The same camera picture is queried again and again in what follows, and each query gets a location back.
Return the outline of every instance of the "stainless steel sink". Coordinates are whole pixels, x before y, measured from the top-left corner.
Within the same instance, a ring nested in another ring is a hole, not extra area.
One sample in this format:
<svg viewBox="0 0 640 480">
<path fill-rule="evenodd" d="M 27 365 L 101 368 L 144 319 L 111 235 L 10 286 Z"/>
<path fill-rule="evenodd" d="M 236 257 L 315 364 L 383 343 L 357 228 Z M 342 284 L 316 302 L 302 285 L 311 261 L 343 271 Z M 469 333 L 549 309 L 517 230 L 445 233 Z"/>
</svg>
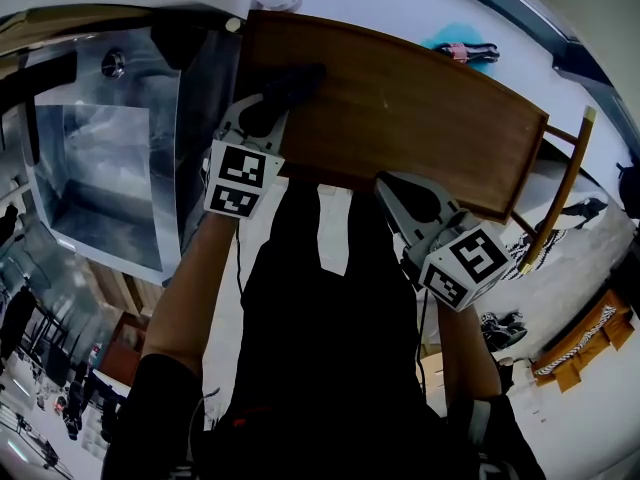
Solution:
<svg viewBox="0 0 640 480">
<path fill-rule="evenodd" d="M 35 168 L 51 228 L 161 271 L 149 169 L 149 111 L 98 105 L 37 107 L 46 137 Z"/>
<path fill-rule="evenodd" d="M 60 244 L 156 284 L 173 275 L 239 48 L 239 37 L 209 31 L 180 71 L 146 28 L 30 54 L 28 65 L 78 55 L 76 82 L 35 98 L 40 160 L 27 166 L 39 216 Z"/>
</svg>

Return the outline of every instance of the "wooden board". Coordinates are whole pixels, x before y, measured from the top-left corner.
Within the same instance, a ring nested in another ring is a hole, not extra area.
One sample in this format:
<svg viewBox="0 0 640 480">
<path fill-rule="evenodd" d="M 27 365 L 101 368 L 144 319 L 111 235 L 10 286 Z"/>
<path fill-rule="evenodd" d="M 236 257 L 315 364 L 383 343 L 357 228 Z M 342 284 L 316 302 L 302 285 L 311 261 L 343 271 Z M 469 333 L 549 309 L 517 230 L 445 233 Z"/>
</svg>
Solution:
<svg viewBox="0 0 640 480">
<path fill-rule="evenodd" d="M 312 62 L 327 78 L 289 114 L 283 174 L 370 190 L 383 170 L 441 183 L 461 203 L 506 221 L 548 116 L 489 77 L 412 43 L 329 20 L 249 14 L 237 95 L 265 71 Z"/>
</svg>

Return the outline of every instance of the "black sleeve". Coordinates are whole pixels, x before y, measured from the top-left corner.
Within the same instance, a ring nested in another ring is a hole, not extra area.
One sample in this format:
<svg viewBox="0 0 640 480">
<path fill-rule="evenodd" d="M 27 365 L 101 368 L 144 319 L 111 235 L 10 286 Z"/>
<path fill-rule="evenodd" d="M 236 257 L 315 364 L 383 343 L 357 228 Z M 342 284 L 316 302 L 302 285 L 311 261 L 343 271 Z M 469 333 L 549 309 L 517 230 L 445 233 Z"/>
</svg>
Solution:
<svg viewBox="0 0 640 480">
<path fill-rule="evenodd" d="M 456 402 L 447 419 L 453 432 L 474 446 L 480 457 L 481 472 L 485 476 L 488 473 L 503 473 L 504 478 L 520 480 L 545 478 L 520 432 L 507 396 L 488 401 Z"/>
<path fill-rule="evenodd" d="M 118 412 L 102 479 L 165 479 L 176 470 L 186 473 L 192 467 L 187 460 L 192 417 L 194 429 L 203 425 L 201 399 L 202 382 L 186 366 L 160 354 L 145 356 Z"/>
</svg>

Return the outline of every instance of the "shoe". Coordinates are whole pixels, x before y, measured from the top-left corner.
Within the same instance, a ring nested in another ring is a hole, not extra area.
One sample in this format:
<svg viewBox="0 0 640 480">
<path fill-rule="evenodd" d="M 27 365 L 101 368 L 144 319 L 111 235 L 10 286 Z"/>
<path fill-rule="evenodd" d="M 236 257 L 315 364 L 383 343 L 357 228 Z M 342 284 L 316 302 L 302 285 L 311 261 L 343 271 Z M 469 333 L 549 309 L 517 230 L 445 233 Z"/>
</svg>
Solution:
<svg viewBox="0 0 640 480">
<path fill-rule="evenodd" d="M 498 320 L 500 325 L 509 327 L 510 324 L 515 322 L 522 322 L 522 313 L 517 309 L 515 311 L 509 311 L 506 315 Z"/>
<path fill-rule="evenodd" d="M 71 414 L 62 413 L 62 421 L 64 421 L 65 426 L 67 427 L 67 434 L 69 435 L 69 439 L 72 441 L 78 440 L 78 418 L 74 417 Z"/>
<path fill-rule="evenodd" d="M 490 352 L 497 352 L 504 350 L 512 345 L 518 343 L 522 338 L 527 335 L 527 329 L 524 324 L 517 320 L 517 316 L 520 313 L 512 311 L 508 315 L 506 321 L 512 320 L 508 326 L 501 325 L 503 319 L 498 320 L 494 313 L 484 313 L 481 316 L 481 329 L 484 341 L 487 344 Z"/>
</svg>

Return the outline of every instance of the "white strip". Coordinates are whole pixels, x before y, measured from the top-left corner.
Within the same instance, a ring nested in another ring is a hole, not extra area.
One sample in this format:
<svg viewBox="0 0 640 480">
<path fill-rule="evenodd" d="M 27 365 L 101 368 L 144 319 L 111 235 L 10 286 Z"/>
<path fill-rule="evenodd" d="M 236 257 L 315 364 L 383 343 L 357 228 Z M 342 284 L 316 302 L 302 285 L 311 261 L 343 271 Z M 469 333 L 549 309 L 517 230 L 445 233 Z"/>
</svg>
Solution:
<svg viewBox="0 0 640 480">
<path fill-rule="evenodd" d="M 24 453 L 22 453 L 22 452 L 18 449 L 18 447 L 17 447 L 15 444 L 13 444 L 11 441 L 9 441 L 8 443 L 9 443 L 9 446 L 11 447 L 11 449 L 12 449 L 14 452 L 16 452 L 16 455 L 17 455 L 18 457 L 20 457 L 23 461 L 25 461 L 25 462 L 27 462 L 27 463 L 29 462 L 29 461 L 27 460 L 27 457 L 25 456 L 25 454 L 24 454 Z"/>
<path fill-rule="evenodd" d="M 227 174 L 229 174 L 230 176 L 235 176 L 236 178 L 242 178 L 243 173 L 244 171 L 239 171 L 238 169 L 232 169 L 231 167 L 227 169 Z"/>
<path fill-rule="evenodd" d="M 491 404 L 480 400 L 473 401 L 473 413 L 469 422 L 469 440 L 476 446 L 482 446 L 484 442 L 484 434 L 489 425 L 489 416 L 491 416 Z"/>
<path fill-rule="evenodd" d="M 478 470 L 478 479 L 487 480 L 488 478 L 495 478 L 496 473 L 502 473 L 502 470 L 498 466 L 482 462 Z"/>
<path fill-rule="evenodd" d="M 62 240 L 60 238 L 58 238 L 58 243 L 62 246 L 62 247 L 66 247 L 67 249 L 71 249 L 72 251 L 76 250 L 76 246 L 73 244 L 70 244 L 69 242 Z"/>
<path fill-rule="evenodd" d="M 21 196 L 27 190 L 30 190 L 30 189 L 31 189 L 31 185 L 29 185 L 29 183 L 26 183 L 21 187 L 11 190 L 8 194 L 5 194 L 4 196 L 0 197 L 0 206 L 4 206 L 5 204 L 9 204 L 13 202 L 13 200 L 16 197 Z"/>
<path fill-rule="evenodd" d="M 25 395 L 31 396 L 29 392 L 26 389 L 24 389 L 16 379 L 13 379 L 13 382 L 15 383 L 16 386 L 18 386 L 24 392 Z"/>
</svg>

